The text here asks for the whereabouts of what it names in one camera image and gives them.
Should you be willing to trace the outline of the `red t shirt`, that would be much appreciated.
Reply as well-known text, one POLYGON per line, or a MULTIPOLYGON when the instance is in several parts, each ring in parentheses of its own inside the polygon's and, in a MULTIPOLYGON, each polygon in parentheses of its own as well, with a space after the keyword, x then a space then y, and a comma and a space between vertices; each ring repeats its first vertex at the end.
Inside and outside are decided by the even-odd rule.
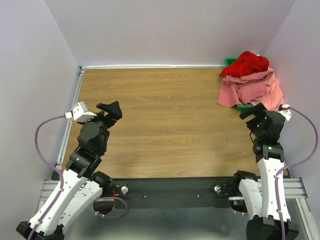
POLYGON ((219 76, 244 77, 265 72, 269 65, 270 62, 266 57, 245 51, 232 64, 226 66, 219 76))

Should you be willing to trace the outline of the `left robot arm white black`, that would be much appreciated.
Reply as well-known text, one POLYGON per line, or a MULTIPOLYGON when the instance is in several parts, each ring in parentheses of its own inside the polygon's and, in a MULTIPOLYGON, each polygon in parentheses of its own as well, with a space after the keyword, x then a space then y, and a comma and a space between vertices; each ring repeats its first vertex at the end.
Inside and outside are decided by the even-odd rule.
POLYGON ((118 101, 98 103, 96 108, 100 111, 91 112, 80 101, 71 111, 60 115, 61 119, 81 125, 78 146, 70 155, 64 171, 44 161, 58 174, 59 182, 40 210, 16 227, 24 239, 63 240, 68 228, 94 200, 109 194, 109 199, 117 200, 111 177, 96 169, 107 151, 109 129, 123 117, 123 113, 118 101))

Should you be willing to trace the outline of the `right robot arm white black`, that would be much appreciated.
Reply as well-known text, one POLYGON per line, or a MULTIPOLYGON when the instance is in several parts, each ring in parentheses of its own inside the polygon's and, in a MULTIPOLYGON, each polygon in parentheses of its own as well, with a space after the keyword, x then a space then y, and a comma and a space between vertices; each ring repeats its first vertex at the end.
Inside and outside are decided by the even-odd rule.
POLYGON ((239 114, 254 135, 252 150, 260 176, 246 171, 237 171, 230 183, 230 191, 244 199, 249 220, 246 225, 248 240, 295 240, 299 227, 292 223, 287 208, 284 170, 284 149, 279 142, 286 121, 291 118, 288 104, 277 111, 267 110, 259 103, 243 109, 239 114))

